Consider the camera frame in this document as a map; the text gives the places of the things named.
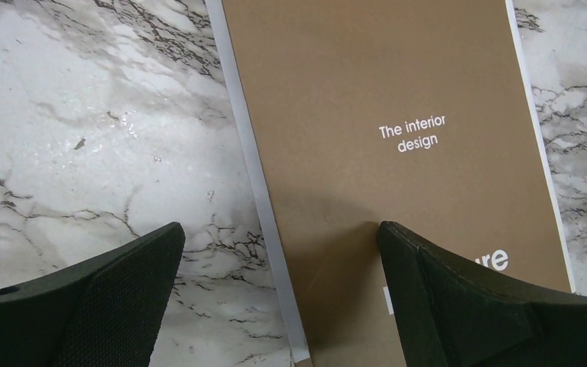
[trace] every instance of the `marble surface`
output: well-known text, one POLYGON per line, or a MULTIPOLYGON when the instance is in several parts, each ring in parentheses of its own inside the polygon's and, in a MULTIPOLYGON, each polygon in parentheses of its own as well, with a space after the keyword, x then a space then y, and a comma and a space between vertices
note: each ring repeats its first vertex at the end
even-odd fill
MULTIPOLYGON (((587 1, 517 0, 587 294, 587 1)), ((290 366, 202 0, 0 0, 0 287, 170 221, 186 252, 153 367, 290 366)))

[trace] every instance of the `booklet cover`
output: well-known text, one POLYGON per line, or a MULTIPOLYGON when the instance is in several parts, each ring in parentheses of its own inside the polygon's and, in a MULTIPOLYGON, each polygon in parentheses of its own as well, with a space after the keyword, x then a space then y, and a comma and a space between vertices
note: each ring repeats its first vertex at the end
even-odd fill
POLYGON ((299 365, 404 365, 384 220, 572 291, 511 2, 208 6, 299 365))

